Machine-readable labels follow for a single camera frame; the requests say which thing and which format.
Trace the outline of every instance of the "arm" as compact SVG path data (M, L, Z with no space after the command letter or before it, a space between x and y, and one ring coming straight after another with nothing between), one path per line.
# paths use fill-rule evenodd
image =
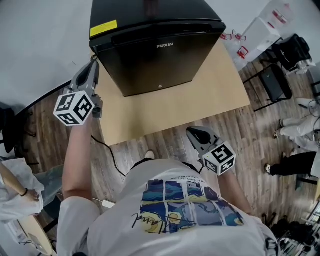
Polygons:
M92 114L84 125L72 128L62 175L64 199L81 197L92 200L91 185L91 123Z
M252 208L232 171L218 176L221 196L230 204L239 208L248 215L252 215Z
M3 180L3 183L6 186L13 189L20 196L26 193L27 189L24 186L22 186L20 181L1 162L0 162L0 174ZM35 202L39 201L38 194L34 190L28 190L27 194L25 194L25 198L28 199L29 201L35 201Z

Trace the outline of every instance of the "white pants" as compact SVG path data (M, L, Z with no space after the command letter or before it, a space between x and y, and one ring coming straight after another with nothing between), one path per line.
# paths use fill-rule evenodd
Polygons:
M296 143L300 148L298 150L298 154L304 152L318 152L319 148L315 141L309 140L304 137L295 137L293 142Z
M302 137L315 130L320 130L320 120L312 115L302 119L289 118L283 120L283 128L279 130L280 135L290 137Z

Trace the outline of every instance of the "fridge door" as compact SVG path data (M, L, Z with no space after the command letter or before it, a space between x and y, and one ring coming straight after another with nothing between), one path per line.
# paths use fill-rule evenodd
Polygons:
M220 35L199 33L137 41L97 55L126 97L192 81Z

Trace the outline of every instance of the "yellow label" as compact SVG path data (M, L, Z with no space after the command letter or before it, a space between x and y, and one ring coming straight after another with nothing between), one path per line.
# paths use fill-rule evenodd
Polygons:
M113 20L90 29L90 37L101 34L103 32L114 30L118 27L117 20Z

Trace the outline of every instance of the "power cord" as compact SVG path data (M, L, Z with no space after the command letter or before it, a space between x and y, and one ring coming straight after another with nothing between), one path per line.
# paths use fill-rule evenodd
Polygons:
M314 114L311 112L310 104L311 104L312 102L318 102L318 101L317 101L316 99L310 101L310 102L309 102L308 109L309 109L310 115L312 115L313 117L317 118L317 120L316 120L316 121L314 122L314 124L313 124L313 135L314 135L315 143L316 143L317 147L320 148L320 140L316 138L316 133L318 134L318 132L316 132L316 129L315 129L316 123L320 120L320 116L316 116L316 115L314 115Z
M202 165L201 169L199 170L199 174L202 172L204 166Z
M112 159L113 159L114 167L116 168L116 170L117 170L122 176L126 177L126 175L124 175L124 174L119 170L119 168L117 167L116 159L115 159L115 156L114 156L114 153L113 153L111 147L109 147L107 144L105 144L105 143L97 140L93 135L91 135L91 138L92 138L95 142L106 146L106 147L110 150L110 153L111 153L111 156L112 156Z
M98 59L97 55L94 54L94 55L91 56L91 61L95 61L96 59Z
M29 245L29 244L34 245L35 248L38 249L37 245L34 242L32 242L31 240L28 240L26 242L19 242L19 245L24 245L25 246L25 245Z

